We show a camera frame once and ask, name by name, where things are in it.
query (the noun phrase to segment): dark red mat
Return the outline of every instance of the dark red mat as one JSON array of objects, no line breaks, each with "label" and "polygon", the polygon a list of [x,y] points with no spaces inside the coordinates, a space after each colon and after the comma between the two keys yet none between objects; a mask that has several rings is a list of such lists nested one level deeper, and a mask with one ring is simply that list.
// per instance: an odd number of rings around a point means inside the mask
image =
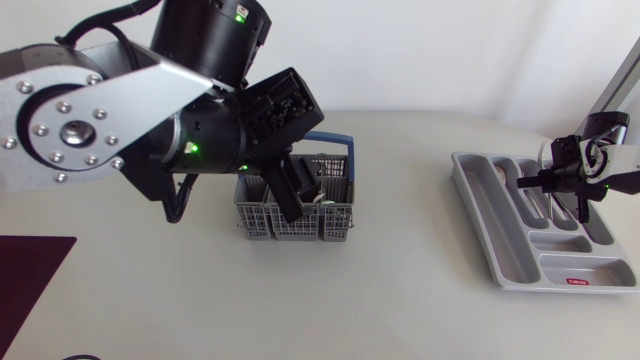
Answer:
[{"label": "dark red mat", "polygon": [[71,237],[0,236],[0,359],[75,242]]}]

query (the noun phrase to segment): red label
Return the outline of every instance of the red label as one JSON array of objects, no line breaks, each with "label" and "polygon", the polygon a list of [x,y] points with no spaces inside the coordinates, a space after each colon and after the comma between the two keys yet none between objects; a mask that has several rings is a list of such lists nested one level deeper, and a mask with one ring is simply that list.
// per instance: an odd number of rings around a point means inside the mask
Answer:
[{"label": "red label", "polygon": [[587,280],[582,280],[582,279],[567,279],[567,284],[570,285],[589,285],[589,282]]}]

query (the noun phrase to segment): gray plastic basket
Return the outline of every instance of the gray plastic basket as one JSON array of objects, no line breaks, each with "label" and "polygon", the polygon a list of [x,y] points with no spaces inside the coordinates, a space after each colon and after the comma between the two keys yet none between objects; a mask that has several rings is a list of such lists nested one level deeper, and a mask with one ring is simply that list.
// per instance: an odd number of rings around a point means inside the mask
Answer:
[{"label": "gray plastic basket", "polygon": [[353,182],[348,178],[327,178],[327,198],[335,204],[321,205],[324,212],[324,241],[345,241],[353,227]]},{"label": "gray plastic basket", "polygon": [[234,203],[240,214],[240,224],[251,240],[271,239],[265,201],[269,189],[259,176],[238,178]]},{"label": "gray plastic basket", "polygon": [[278,240],[345,241],[349,228],[353,227],[353,182],[347,177],[319,178],[324,200],[333,204],[303,203],[305,215],[289,224],[280,213],[280,207],[269,192],[267,205],[271,215],[273,235]]},{"label": "gray plastic basket", "polygon": [[320,164],[317,174],[323,200],[332,204],[304,203],[305,215],[289,224],[280,212],[280,207],[268,189],[266,182],[258,176],[241,176],[236,186],[235,203],[240,213],[240,227],[250,240],[265,240],[272,236],[278,240],[345,241],[347,231],[353,227],[352,205],[354,199],[354,149],[350,136],[310,132],[307,140],[345,144],[348,155],[292,155],[292,158],[308,158]]}]

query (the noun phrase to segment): white table surface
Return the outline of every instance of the white table surface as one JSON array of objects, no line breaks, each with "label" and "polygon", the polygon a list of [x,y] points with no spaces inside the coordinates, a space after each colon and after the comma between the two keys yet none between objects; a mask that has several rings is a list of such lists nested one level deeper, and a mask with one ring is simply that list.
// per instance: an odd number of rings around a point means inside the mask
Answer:
[{"label": "white table surface", "polygon": [[[316,130],[356,142],[345,243],[246,240],[232,175],[201,177],[177,225],[119,174],[0,194],[3,234],[78,238],[6,359],[640,358],[640,296],[491,280],[450,155],[535,157],[543,137],[461,115],[326,115]],[[597,208],[640,269],[640,198]]]}]

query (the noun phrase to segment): robotic arm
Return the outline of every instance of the robotic arm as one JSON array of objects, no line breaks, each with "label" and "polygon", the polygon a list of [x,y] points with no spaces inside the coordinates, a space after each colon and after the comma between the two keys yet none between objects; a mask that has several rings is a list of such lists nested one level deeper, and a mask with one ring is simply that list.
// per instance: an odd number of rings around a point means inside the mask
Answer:
[{"label": "robotic arm", "polygon": [[551,143],[553,165],[537,176],[518,179],[518,187],[540,186],[545,193],[574,193],[578,220],[589,221],[588,200],[601,201],[607,190],[640,192],[640,147],[622,145],[629,115],[612,111],[589,115],[582,135]]},{"label": "robotic arm", "polygon": [[[160,0],[94,15],[58,44],[0,54],[0,189],[21,191],[120,171],[180,220],[202,173],[262,176],[287,221],[315,169],[291,144],[323,119],[292,68],[247,88],[271,21],[255,0],[166,0],[150,49],[114,23]],[[118,42],[75,50],[102,28]],[[176,191],[173,174],[186,174]]]}]

